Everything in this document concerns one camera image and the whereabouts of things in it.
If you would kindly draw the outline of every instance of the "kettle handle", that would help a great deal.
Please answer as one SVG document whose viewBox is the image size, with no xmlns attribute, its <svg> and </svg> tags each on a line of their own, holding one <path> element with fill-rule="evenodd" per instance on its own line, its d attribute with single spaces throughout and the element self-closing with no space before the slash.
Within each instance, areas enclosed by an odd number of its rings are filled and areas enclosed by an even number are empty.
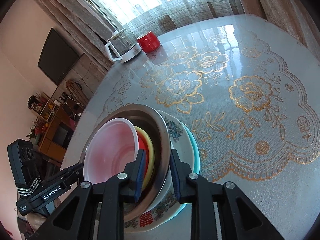
<svg viewBox="0 0 320 240">
<path fill-rule="evenodd" d="M 121 55 L 116 50 L 116 48 L 111 44 L 110 41 L 104 46 L 104 49 L 106 50 L 107 56 L 111 61 L 122 60 Z M 116 54 L 117 56 L 116 58 L 113 58 L 113 56 L 111 55 L 110 49 Z"/>
</svg>

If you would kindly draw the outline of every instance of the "silver bolt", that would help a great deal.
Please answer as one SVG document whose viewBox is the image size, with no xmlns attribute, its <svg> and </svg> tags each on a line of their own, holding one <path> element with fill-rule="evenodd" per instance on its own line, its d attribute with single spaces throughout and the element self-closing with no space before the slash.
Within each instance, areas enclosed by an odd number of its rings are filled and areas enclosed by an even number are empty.
<svg viewBox="0 0 320 240">
<path fill-rule="evenodd" d="M 124 172 L 121 172 L 121 173 L 118 174 L 117 177 L 118 177 L 118 179 L 125 179 L 127 177 L 127 174 L 124 173 Z"/>
<path fill-rule="evenodd" d="M 190 178 L 190 179 L 197 179 L 197 178 L 198 178 L 198 174 L 196 174 L 196 173 L 190 173 L 190 174 L 189 174 L 189 178 Z"/>
<path fill-rule="evenodd" d="M 90 186 L 90 182 L 88 182 L 88 181 L 84 181 L 84 182 L 82 182 L 81 184 L 80 184 L 80 187 L 81 188 L 87 188 L 87 187 L 89 187 Z"/>
<path fill-rule="evenodd" d="M 226 183 L 226 187 L 227 187 L 228 189 L 233 189 L 233 188 L 235 187 L 235 184 L 234 184 L 233 182 L 231 182 L 231 181 L 228 181 L 228 182 Z"/>
</svg>

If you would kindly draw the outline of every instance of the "metal basin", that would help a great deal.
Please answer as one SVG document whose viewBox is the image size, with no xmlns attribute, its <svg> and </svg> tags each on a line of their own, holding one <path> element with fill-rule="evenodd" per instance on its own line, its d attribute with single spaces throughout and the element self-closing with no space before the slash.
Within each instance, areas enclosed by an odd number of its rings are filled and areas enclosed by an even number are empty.
<svg viewBox="0 0 320 240">
<path fill-rule="evenodd" d="M 94 129 L 79 162 L 84 162 L 88 145 L 96 132 L 106 122 L 118 117 L 128 119 L 133 125 L 142 128 L 150 136 L 155 151 L 155 165 L 149 184 L 142 192 L 139 203 L 127 213 L 124 211 L 124 222 L 128 222 L 143 214 L 159 194 L 169 169 L 171 143 L 167 126 L 156 110 L 145 105 L 130 104 L 112 112 Z"/>
</svg>

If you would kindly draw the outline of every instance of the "kettle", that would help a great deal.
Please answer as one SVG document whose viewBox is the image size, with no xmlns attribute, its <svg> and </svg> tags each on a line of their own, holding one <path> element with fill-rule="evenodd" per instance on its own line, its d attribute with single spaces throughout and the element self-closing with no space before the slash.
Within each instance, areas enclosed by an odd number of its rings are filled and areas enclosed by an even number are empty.
<svg viewBox="0 0 320 240">
<path fill-rule="evenodd" d="M 107 40 L 104 48 L 108 59 L 113 62 L 118 60 L 127 62 L 141 51 L 141 47 L 136 39 L 129 35 L 126 29 L 113 32 L 112 37 Z"/>
</svg>

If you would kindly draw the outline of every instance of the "white porcelain plate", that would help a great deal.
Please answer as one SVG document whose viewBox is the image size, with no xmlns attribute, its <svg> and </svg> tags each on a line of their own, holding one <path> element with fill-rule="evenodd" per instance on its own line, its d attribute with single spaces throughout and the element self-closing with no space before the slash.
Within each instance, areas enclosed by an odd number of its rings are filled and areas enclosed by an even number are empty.
<svg viewBox="0 0 320 240">
<path fill-rule="evenodd" d="M 188 132 L 178 119 L 160 110 L 157 111 L 167 125 L 170 140 L 173 148 L 177 149 L 180 160 L 188 163 L 191 170 L 194 171 L 195 153 Z M 178 214 L 178 211 L 181 211 L 183 206 L 185 205 L 177 202 L 171 182 L 169 190 L 162 201 L 140 217 L 124 223 L 124 231 L 133 233 L 152 230 Z"/>
</svg>

